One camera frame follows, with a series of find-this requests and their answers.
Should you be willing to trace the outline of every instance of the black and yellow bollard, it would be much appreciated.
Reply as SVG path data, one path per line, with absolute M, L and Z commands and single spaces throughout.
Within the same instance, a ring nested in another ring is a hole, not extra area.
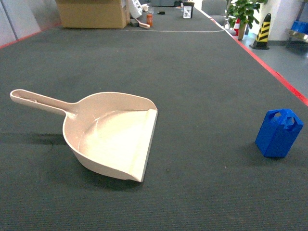
M 268 50 L 269 47 L 267 47 L 268 40 L 269 40 L 269 30 L 270 30 L 270 13 L 268 13 L 265 16 L 265 19 L 262 23 L 262 26 L 259 30 L 259 33 L 256 37 L 256 40 L 253 45 L 249 45 L 253 49 L 258 50 Z

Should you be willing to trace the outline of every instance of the cardboard box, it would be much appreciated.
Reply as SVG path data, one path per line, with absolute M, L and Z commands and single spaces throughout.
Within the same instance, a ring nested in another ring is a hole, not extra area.
M 63 27 L 124 28 L 126 0 L 56 0 Z

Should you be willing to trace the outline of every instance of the potted plant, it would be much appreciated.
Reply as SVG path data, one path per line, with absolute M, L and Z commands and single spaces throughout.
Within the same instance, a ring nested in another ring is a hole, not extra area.
M 252 28 L 252 23 L 259 21 L 254 17 L 255 10 L 259 13 L 262 3 L 267 3 L 268 0 L 230 0 L 230 5 L 227 9 L 227 16 L 230 18 L 230 26 L 234 27 L 237 18 L 240 18 L 239 40 L 243 38 L 246 25 Z

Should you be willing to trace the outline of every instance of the traffic cone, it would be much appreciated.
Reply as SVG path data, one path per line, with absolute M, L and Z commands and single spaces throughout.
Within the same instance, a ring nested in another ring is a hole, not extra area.
M 239 40 L 240 22 L 241 22 L 240 18 L 237 18 L 237 19 L 236 19 L 236 23 L 235 23 L 234 28 L 233 28 L 233 30 L 236 32 L 236 35 L 233 36 L 233 37 L 234 37 L 236 40 Z
M 270 30 L 270 18 L 271 15 L 268 13 L 265 16 L 265 19 L 262 23 L 262 26 L 259 30 L 259 33 L 256 37 L 256 40 L 253 45 L 249 45 L 253 49 L 258 50 L 268 50 L 269 47 L 267 47 L 268 40 L 269 40 L 269 30 Z

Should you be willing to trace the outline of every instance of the blue block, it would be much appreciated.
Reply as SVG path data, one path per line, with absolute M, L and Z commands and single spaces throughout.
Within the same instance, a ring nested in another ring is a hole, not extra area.
M 286 157 L 303 125 L 291 109 L 270 110 L 255 143 L 265 157 Z

